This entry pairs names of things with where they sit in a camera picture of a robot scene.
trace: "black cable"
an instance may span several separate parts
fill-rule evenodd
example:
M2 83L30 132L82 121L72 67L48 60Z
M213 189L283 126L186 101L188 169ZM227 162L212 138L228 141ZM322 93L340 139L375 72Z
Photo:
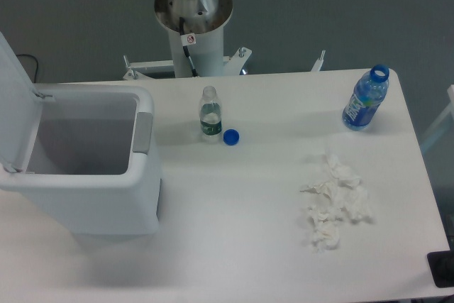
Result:
M179 35L184 35L184 18L179 17ZM184 55L187 57L189 61L189 66L191 67L192 71L192 77L198 77L199 74L197 74L196 67L194 66L194 62L192 62L191 55L189 54L189 49L187 48L186 45L183 45L183 51Z
M28 57L35 61L36 68L35 68L35 75L33 76L33 83L36 83L36 77L38 76L38 70L40 68L40 63L38 62L38 59L33 55L29 55L28 53L19 53L18 55L16 55L16 57Z
M438 301L437 303L445 303L445 302L449 301L453 297L454 297L454 294L452 294L451 296L446 296L445 298L443 298L442 300Z

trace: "water bottle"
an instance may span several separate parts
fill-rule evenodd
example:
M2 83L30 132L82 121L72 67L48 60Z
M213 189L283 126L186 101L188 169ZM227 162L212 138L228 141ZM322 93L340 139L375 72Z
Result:
M366 128L386 96L389 86L389 69L375 65L356 83L353 95L343 110L344 124L354 130Z
M204 88L199 102L200 127L204 140L216 142L222 132L221 101L216 89L212 86Z

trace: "white trash bin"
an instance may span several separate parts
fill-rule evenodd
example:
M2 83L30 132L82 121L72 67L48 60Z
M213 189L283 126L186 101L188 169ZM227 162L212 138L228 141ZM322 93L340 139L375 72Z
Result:
M35 86L0 33L0 189L74 233L154 233L153 110L140 87Z

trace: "blue bottle cap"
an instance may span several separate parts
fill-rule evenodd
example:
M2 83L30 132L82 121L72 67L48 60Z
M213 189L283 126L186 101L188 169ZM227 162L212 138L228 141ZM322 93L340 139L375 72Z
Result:
M377 83L383 83L389 77L389 69L386 65L377 64L370 70L370 78Z
M228 129L224 132L223 138L226 145L236 145L240 140L240 134L235 129Z

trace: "tissue paper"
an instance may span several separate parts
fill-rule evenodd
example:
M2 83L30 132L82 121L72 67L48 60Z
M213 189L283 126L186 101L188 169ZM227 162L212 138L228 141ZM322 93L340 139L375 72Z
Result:
M338 222L345 218L352 223L372 220L369 194L360 185L360 176L343 165L337 155L327 155L326 163L331 179L309 184L302 190L329 199L327 207L311 205L308 208L309 216L314 220L312 243L317 251L337 248L340 239Z

